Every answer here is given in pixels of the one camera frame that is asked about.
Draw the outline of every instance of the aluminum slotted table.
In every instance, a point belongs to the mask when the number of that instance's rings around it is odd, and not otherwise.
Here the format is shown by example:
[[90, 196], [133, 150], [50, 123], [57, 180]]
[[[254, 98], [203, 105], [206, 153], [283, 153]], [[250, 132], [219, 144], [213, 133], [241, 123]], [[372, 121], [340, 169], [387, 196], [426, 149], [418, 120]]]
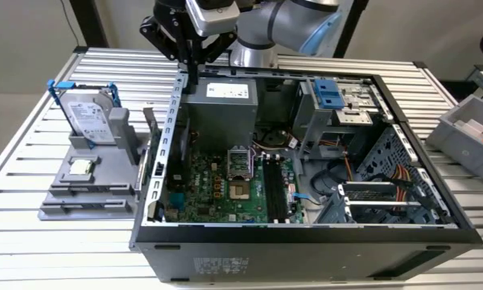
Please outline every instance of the aluminum slotted table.
[[[217, 61], [226, 64], [226, 56]], [[455, 101], [422, 64], [281, 56], [282, 69], [379, 74], [410, 120], [427, 138]], [[146, 131], [142, 107], [159, 108], [162, 122], [177, 67], [155, 51], [90, 48], [74, 53], [56, 80], [87, 85], [115, 82], [129, 122]], [[37, 209], [65, 156], [69, 125], [44, 94], [0, 156], [0, 288], [63, 289], [162, 286], [145, 258], [130, 253], [133, 220], [40, 222]], [[483, 179], [440, 152], [430, 157], [483, 238]], [[483, 289], [483, 248], [472, 250], [403, 283], [203, 284], [203, 288]]]

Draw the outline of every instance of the black cable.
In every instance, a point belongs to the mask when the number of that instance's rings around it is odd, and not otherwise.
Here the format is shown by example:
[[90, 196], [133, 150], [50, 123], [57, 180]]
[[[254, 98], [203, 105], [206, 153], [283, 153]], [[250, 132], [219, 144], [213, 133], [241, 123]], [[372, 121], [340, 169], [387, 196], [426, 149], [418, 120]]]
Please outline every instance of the black cable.
[[331, 169], [334, 167], [336, 167], [339, 164], [343, 163], [343, 160], [342, 159], [336, 159], [334, 161], [331, 161], [330, 163], [327, 163], [327, 166], [326, 166], [326, 169], [322, 169], [320, 171], [318, 171], [313, 176], [311, 176], [311, 179], [309, 180], [309, 186], [311, 188], [311, 190], [318, 193], [319, 195], [326, 195], [326, 196], [330, 196], [332, 194], [332, 190], [328, 189], [327, 185], [327, 189], [331, 191], [331, 192], [323, 192], [320, 190], [317, 189], [315, 187], [315, 181], [318, 178], [320, 178], [323, 175], [327, 175], [328, 178], [332, 179], [332, 181], [335, 183], [344, 183], [346, 180], [340, 177], [338, 177], [336, 175], [334, 175], [334, 173], [331, 172]]
[[63, 17], [66, 18], [67, 26], [70, 27], [71, 34], [73, 34], [73, 37], [74, 37], [74, 41], [77, 42], [77, 46], [79, 46], [81, 44], [78, 43], [77, 34], [74, 34], [73, 26], [71, 26], [70, 20], [67, 18], [66, 6], [63, 6], [62, 0], [60, 0], [60, 2], [61, 2], [61, 5], [62, 5]]
[[301, 199], [306, 199], [314, 205], [322, 205], [319, 202], [314, 201], [313, 198], [301, 198]]

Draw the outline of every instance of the cable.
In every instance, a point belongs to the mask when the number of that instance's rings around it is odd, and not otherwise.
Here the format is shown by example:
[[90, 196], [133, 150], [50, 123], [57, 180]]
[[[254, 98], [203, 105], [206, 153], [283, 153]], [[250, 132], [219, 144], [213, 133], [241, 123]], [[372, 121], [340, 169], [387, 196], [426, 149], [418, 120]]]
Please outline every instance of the cable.
[[267, 150], [267, 151], [273, 151], [273, 150], [283, 150], [287, 147], [266, 147], [265, 145], [261, 145], [255, 140], [251, 140], [251, 142], [254, 143], [254, 145], [257, 145], [261, 149]]
[[318, 201], [315, 201], [314, 199], [313, 199], [313, 197], [310, 196], [310, 195], [306, 195], [306, 194], [303, 194], [303, 193], [293, 193], [293, 196], [295, 197], [295, 198], [301, 198], [301, 199], [306, 199], [311, 204], [314, 204], [314, 205], [322, 205]]
[[348, 165], [347, 155], [343, 157], [343, 161], [346, 162], [347, 179], [348, 181], [352, 181], [352, 173], [351, 173], [351, 167]]
[[61, 2], [61, 5], [62, 5], [63, 17], [66, 18], [67, 26], [70, 27], [71, 34], [73, 34], [73, 37], [74, 37], [74, 41], [75, 41], [75, 43], [77, 43], [77, 46], [79, 46], [81, 44], [78, 43], [77, 34], [74, 34], [73, 26], [71, 26], [70, 20], [69, 20], [69, 18], [67, 18], [66, 6], [63, 5], [62, 0], [60, 0], [60, 2]]
[[311, 176], [311, 179], [309, 180], [309, 186], [311, 188], [311, 190], [318, 193], [319, 195], [326, 195], [326, 196], [330, 196], [332, 194], [332, 190], [328, 188], [327, 184], [324, 183], [323, 179], [322, 179], [322, 182], [323, 184], [326, 185], [327, 187], [327, 190], [330, 190], [330, 192], [323, 192], [320, 190], [317, 189], [315, 187], [315, 181], [318, 178], [320, 178], [323, 175], [327, 175], [328, 178], [331, 178], [331, 180], [335, 182], [335, 183], [344, 183], [346, 180], [338, 176], [335, 176], [331, 172], [331, 169], [334, 167], [336, 167], [340, 163], [342, 163], [342, 159], [336, 159], [336, 160], [332, 160], [330, 163], [327, 163], [326, 165], [326, 168], [322, 169], [320, 171], [318, 171], [313, 176]]

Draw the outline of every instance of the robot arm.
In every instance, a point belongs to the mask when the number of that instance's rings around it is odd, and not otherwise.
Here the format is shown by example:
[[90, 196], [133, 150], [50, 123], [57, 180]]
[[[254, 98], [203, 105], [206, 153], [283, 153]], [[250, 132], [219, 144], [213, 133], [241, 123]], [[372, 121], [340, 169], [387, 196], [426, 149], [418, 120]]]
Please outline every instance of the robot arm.
[[275, 44], [318, 54], [339, 25], [336, 8], [338, 0], [155, 0], [139, 32], [197, 84], [198, 66], [214, 62], [237, 38], [230, 60], [235, 66], [273, 67], [267, 54]]

